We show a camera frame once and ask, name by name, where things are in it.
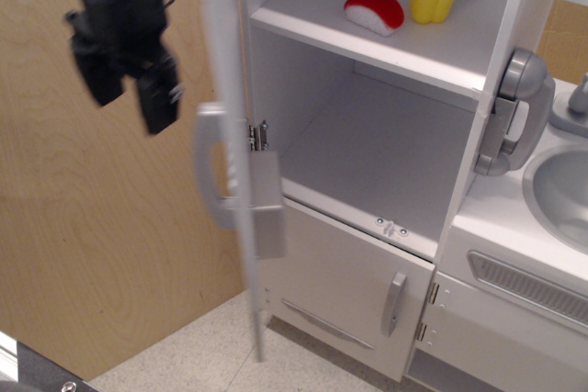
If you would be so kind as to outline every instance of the screw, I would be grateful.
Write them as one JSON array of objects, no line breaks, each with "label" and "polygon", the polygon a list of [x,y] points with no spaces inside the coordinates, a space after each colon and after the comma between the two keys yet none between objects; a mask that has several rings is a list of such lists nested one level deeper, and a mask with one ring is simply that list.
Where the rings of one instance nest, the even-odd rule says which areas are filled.
[{"label": "screw", "polygon": [[62,392],[75,392],[77,389],[77,384],[73,381],[68,381],[62,387]]}]

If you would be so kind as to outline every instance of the speckled floor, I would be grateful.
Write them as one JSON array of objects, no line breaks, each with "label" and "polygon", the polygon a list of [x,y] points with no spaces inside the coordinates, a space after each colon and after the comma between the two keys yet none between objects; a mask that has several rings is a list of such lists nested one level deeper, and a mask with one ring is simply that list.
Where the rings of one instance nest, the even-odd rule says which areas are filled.
[{"label": "speckled floor", "polygon": [[430,392],[389,380],[282,320],[264,322],[263,363],[241,294],[91,384],[103,392]]}]

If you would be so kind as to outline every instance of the sink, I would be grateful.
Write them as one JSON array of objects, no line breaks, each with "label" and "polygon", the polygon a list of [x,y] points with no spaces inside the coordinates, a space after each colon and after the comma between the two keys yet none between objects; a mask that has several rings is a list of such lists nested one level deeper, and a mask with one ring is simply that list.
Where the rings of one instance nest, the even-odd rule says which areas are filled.
[{"label": "sink", "polygon": [[525,169],[523,194],[543,228],[588,253],[588,146],[540,153]]}]

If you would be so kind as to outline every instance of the oven handle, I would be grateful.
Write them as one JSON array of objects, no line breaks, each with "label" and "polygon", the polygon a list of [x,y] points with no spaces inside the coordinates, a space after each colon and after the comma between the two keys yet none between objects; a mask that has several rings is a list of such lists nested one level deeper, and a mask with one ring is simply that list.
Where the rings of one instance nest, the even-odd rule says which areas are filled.
[{"label": "oven handle", "polygon": [[382,334],[386,337],[390,337],[396,328],[396,307],[401,297],[402,290],[406,283],[406,274],[396,273],[394,279],[390,284],[388,290],[388,297],[386,297],[386,306],[384,307],[384,315],[382,317]]}]

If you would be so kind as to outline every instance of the shelf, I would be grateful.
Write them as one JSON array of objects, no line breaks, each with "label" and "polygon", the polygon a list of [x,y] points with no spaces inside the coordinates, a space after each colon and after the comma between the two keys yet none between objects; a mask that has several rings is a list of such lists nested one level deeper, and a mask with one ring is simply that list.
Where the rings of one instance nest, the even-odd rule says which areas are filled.
[{"label": "shelf", "polygon": [[255,26],[463,95],[484,87],[507,0],[456,0],[443,24],[410,18],[384,38],[345,19],[345,0],[269,0]]},{"label": "shelf", "polygon": [[286,196],[367,232],[391,220],[436,247],[472,114],[358,74],[333,97],[280,158]]}]

